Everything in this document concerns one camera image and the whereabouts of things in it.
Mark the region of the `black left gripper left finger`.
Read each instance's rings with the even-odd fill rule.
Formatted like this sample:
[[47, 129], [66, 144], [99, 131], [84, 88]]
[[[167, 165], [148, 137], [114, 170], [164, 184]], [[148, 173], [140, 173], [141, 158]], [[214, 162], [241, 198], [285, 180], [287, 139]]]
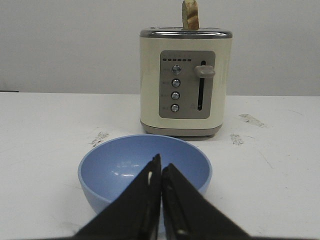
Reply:
[[123, 193], [71, 238], [156, 240], [161, 206], [161, 156], [156, 154]]

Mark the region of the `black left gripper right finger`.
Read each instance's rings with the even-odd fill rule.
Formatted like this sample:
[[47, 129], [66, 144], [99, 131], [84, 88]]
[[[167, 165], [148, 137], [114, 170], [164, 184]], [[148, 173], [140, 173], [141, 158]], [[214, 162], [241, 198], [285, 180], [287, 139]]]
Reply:
[[162, 171], [162, 205], [168, 240], [250, 240], [210, 204], [172, 163]]

